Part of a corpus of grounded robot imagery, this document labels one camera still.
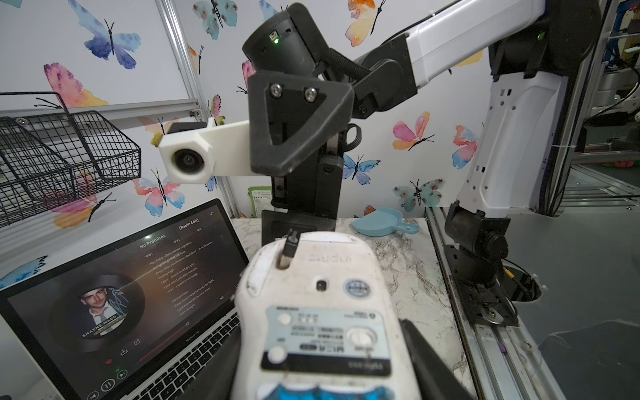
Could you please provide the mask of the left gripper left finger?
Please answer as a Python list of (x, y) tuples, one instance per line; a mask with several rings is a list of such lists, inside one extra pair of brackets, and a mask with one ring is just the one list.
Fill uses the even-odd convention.
[(196, 375), (179, 399), (225, 400), (231, 398), (241, 349), (241, 328), (231, 331), (209, 363)]

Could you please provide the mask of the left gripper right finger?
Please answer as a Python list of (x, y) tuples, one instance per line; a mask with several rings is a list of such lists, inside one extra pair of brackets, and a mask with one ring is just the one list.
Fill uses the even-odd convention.
[(428, 341), (408, 319), (399, 320), (422, 399), (472, 400), (473, 396), (455, 378)]

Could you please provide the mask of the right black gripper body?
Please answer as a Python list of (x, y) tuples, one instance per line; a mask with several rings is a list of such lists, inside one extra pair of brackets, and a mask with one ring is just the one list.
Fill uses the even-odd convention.
[(335, 230), (353, 88), (271, 71), (255, 73), (248, 86), (251, 170), (272, 180), (274, 209), (262, 213), (262, 243), (290, 229)]

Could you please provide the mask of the silver laptop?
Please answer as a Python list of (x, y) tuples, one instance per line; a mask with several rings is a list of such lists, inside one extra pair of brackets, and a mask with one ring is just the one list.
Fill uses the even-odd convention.
[(177, 399), (239, 319), (248, 256), (211, 200), (6, 288), (1, 315), (64, 399)]

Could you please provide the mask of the white wireless mouse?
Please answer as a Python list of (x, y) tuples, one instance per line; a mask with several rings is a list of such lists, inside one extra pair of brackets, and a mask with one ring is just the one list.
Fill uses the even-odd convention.
[(263, 246), (235, 295), (241, 348), (234, 399), (418, 399), (383, 271), (365, 241), (304, 233)]

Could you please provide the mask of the small usb mouse receiver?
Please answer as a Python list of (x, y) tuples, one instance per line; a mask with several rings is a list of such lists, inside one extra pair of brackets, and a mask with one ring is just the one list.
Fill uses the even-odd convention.
[(283, 251), (279, 257), (278, 269), (285, 270), (290, 267), (295, 257), (295, 254), (298, 250), (299, 241), (300, 241), (300, 232), (293, 228), (290, 228), (285, 238)]

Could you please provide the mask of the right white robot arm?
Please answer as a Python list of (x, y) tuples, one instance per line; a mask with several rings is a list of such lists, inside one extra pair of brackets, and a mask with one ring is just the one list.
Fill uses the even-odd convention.
[(270, 13), (242, 47), (252, 168), (273, 192), (264, 231), (445, 207), (466, 316), (516, 325), (501, 286), (508, 214), (538, 206), (600, 4), (455, 1), (354, 59), (329, 45), (317, 9)]

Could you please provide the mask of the light blue plastic object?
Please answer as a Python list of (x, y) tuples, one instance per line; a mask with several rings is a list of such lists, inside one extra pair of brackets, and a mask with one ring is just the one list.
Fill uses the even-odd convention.
[(380, 208), (352, 222), (353, 228), (370, 238), (381, 238), (393, 233), (416, 234), (420, 227), (405, 223), (403, 214), (393, 208)]

